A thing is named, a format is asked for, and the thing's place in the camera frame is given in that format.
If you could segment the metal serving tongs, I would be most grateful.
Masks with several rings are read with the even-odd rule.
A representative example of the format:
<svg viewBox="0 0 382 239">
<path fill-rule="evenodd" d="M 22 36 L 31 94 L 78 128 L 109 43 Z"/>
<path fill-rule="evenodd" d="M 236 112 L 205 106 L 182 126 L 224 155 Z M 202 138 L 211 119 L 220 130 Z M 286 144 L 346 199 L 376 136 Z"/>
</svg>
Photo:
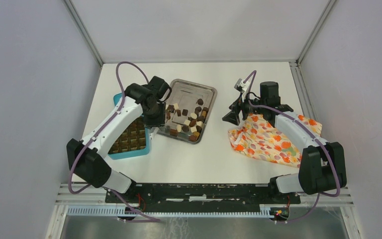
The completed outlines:
<svg viewBox="0 0 382 239">
<path fill-rule="evenodd" d="M 149 131 L 149 138 L 150 138 L 150 140 L 153 140 L 155 138 L 155 136 L 157 135 L 158 131 L 159 131 L 158 127 L 153 127 L 153 128 L 150 129 L 150 131 Z"/>
</svg>

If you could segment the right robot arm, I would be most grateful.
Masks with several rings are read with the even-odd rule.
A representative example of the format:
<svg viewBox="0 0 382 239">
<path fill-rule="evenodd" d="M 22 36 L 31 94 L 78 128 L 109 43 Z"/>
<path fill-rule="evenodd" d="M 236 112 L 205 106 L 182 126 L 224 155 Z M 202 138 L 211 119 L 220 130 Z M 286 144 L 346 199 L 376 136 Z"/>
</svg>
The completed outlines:
<svg viewBox="0 0 382 239">
<path fill-rule="evenodd" d="M 240 95 L 223 117 L 236 125 L 228 135 L 233 150 L 253 159 L 298 168 L 273 177 L 267 190 L 273 203 L 288 193 L 337 197 L 347 183 L 344 150 L 321 137 L 321 124 L 282 104 L 276 82 L 260 84 L 261 96 L 250 98 L 250 81 L 238 80 Z"/>
</svg>

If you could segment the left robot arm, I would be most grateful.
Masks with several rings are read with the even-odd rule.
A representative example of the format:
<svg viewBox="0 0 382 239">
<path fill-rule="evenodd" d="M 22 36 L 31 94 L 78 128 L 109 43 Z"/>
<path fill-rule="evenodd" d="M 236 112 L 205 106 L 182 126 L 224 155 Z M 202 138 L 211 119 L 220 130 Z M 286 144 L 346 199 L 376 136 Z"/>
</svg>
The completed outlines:
<svg viewBox="0 0 382 239">
<path fill-rule="evenodd" d="M 122 99 L 104 121 L 81 140 L 67 143 L 70 175 L 77 175 L 95 188 L 117 192 L 125 203 L 136 198 L 135 181 L 112 169 L 105 158 L 120 135 L 137 118 L 142 117 L 148 129 L 165 125 L 166 104 L 161 99 L 169 97 L 171 88 L 162 78 L 154 76 L 148 84 L 129 85 Z"/>
</svg>

